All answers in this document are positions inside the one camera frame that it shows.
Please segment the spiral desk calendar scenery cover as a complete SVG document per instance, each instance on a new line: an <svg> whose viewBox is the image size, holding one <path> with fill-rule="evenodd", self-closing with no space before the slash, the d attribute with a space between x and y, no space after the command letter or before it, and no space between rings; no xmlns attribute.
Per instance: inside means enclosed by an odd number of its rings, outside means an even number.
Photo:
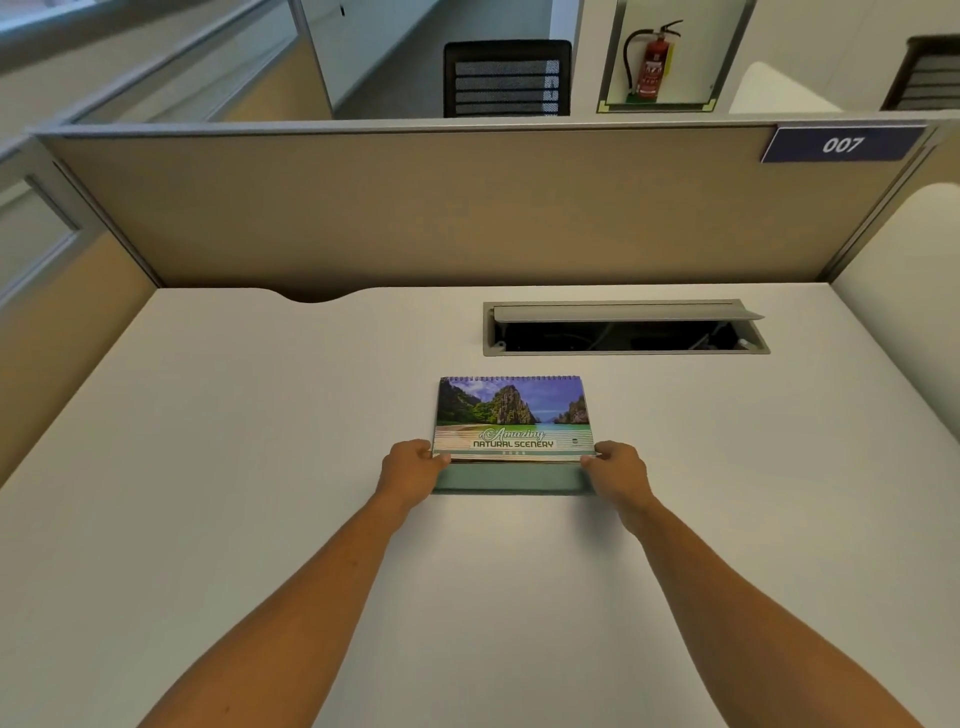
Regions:
<svg viewBox="0 0 960 728"><path fill-rule="evenodd" d="M595 455L578 375L452 376L438 382L433 437L442 495L583 496Z"/></svg>

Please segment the blue partition label plate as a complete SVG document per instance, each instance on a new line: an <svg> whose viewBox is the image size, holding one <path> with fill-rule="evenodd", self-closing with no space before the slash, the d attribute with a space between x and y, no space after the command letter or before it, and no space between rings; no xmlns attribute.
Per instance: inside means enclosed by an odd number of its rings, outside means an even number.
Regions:
<svg viewBox="0 0 960 728"><path fill-rule="evenodd" d="M903 160L925 134L925 124L778 126L762 164L887 163Z"/></svg>

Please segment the person's left hand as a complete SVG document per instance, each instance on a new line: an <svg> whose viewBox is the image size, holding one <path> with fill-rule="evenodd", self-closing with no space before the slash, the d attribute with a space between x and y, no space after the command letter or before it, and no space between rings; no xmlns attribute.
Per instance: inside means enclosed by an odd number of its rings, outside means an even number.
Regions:
<svg viewBox="0 0 960 728"><path fill-rule="evenodd" d="M394 443L383 458L374 491L378 504L407 515L434 491L441 471L424 465L424 456L436 455L424 439Z"/></svg>

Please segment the recessed extinguisher wall cabinet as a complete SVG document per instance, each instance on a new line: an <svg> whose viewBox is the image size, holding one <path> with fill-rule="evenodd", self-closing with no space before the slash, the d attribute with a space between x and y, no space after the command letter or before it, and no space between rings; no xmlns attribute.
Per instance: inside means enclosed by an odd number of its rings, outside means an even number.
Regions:
<svg viewBox="0 0 960 728"><path fill-rule="evenodd" d="M599 114L711 113L733 66L758 0L616 0L598 95ZM682 19L668 73L654 103L625 103L628 91L621 45L635 30ZM639 69L646 38L630 44Z"/></svg>

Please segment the red fire extinguisher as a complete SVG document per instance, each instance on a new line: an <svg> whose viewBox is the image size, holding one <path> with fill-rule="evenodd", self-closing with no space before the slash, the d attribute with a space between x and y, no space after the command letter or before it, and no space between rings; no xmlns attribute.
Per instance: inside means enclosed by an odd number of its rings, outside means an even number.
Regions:
<svg viewBox="0 0 960 728"><path fill-rule="evenodd" d="M658 100L661 86L669 71L673 42L670 37L678 39L682 34L676 30L683 19L678 19L658 28L639 29L630 32L621 45L621 60L626 74L628 91L625 103L646 104ZM638 62L638 69L634 69L630 56L630 47L634 41L646 39L642 58Z"/></svg>

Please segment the person's left forearm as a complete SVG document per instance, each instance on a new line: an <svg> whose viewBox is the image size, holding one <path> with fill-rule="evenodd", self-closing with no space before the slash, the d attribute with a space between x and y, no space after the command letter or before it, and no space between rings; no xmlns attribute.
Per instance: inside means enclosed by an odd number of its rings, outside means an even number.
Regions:
<svg viewBox="0 0 960 728"><path fill-rule="evenodd" d="M392 537L418 499L378 491L220 637L137 728L311 728Z"/></svg>

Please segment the black mesh office chair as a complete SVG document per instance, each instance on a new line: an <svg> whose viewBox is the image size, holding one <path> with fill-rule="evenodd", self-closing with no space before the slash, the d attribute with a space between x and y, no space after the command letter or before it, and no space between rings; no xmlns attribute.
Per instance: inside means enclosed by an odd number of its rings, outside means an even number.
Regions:
<svg viewBox="0 0 960 728"><path fill-rule="evenodd" d="M960 32L920 34L880 107L882 112L960 112Z"/></svg>
<svg viewBox="0 0 960 728"><path fill-rule="evenodd" d="M569 116L572 51L565 39L446 43L443 117Z"/></svg>

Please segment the glass-topped side cubicle partition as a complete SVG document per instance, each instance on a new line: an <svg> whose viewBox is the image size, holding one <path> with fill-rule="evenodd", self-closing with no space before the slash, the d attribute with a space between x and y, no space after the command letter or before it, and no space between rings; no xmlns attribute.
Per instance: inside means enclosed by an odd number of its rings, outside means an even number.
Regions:
<svg viewBox="0 0 960 728"><path fill-rule="evenodd" d="M249 0L52 129L330 119L306 5ZM0 488L161 287L38 133L0 147Z"/></svg>

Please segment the beige cubicle partition panel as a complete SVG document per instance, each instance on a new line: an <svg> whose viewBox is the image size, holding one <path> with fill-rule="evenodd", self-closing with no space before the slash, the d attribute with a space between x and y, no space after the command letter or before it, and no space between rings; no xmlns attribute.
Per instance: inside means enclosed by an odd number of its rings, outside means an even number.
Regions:
<svg viewBox="0 0 960 728"><path fill-rule="evenodd" d="M887 162L761 163L779 126L924 124ZM129 124L35 133L164 287L826 280L960 113Z"/></svg>

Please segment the person's right forearm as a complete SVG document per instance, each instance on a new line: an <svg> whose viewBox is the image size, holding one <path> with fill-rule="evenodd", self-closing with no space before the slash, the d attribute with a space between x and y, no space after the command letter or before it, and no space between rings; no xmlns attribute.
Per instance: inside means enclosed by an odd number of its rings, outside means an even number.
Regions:
<svg viewBox="0 0 960 728"><path fill-rule="evenodd" d="M614 504L728 728L924 728L876 678L736 572L650 493Z"/></svg>

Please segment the person's right hand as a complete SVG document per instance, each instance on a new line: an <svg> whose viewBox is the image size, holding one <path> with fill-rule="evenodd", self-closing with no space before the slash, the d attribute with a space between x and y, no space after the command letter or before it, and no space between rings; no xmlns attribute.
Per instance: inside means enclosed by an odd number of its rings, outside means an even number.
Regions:
<svg viewBox="0 0 960 728"><path fill-rule="evenodd" d="M582 456L605 458L603 474L585 473L594 492L610 504L618 516L637 515L656 501L646 464L632 445L602 441L594 444L593 454Z"/></svg>

